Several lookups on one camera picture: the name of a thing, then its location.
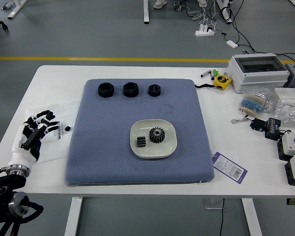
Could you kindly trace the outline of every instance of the gray floor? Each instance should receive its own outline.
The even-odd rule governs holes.
[[[174,0],[153,9],[150,24],[143,23],[143,0],[28,0],[12,20],[0,0],[0,57],[48,57],[45,60],[0,59],[0,141],[38,67],[54,65],[226,67],[212,59],[230,59],[242,49],[226,45],[223,35],[196,37],[198,22],[173,10]],[[234,1],[237,12],[241,1]],[[188,0],[199,10],[196,0]],[[231,25],[219,20],[216,28],[236,41]],[[295,53],[295,7],[288,0],[245,1],[236,17],[238,29],[257,51]],[[240,43],[247,44],[243,37]],[[50,57],[178,58],[208,62],[139,62],[57,60]],[[45,207],[36,220],[21,226],[20,235],[63,235],[70,207],[68,196],[30,199]],[[265,236],[295,236],[295,206],[285,199],[256,199]],[[239,199],[225,201],[222,235],[249,235]],[[205,211],[198,198],[86,198],[77,235],[218,235],[221,211]]]

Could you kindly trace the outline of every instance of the barcode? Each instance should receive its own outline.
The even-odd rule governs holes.
[[[233,177],[234,178],[238,178],[239,177],[239,175],[240,175],[240,173],[241,173],[241,169],[237,169],[236,171],[235,171],[235,173],[233,174]]]

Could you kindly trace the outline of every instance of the tape measure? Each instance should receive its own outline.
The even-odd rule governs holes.
[[[220,86],[221,90],[226,89],[228,85],[232,82],[232,79],[227,77],[226,75],[217,75],[214,78],[213,84],[215,86]]]

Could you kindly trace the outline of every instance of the metal gear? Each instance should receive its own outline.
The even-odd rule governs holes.
[[[155,127],[149,131],[149,139],[153,143],[159,144],[165,139],[165,131],[160,127]]]

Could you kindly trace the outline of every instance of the hex nut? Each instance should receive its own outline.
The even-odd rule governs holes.
[[[139,94],[139,87],[134,82],[129,82],[123,86],[123,94],[126,97],[135,97]]]
[[[160,85],[150,85],[148,87],[148,94],[152,97],[157,97],[161,95],[161,86]]]
[[[101,97],[111,97],[114,95],[114,86],[111,83],[102,83],[98,86],[98,95]]]

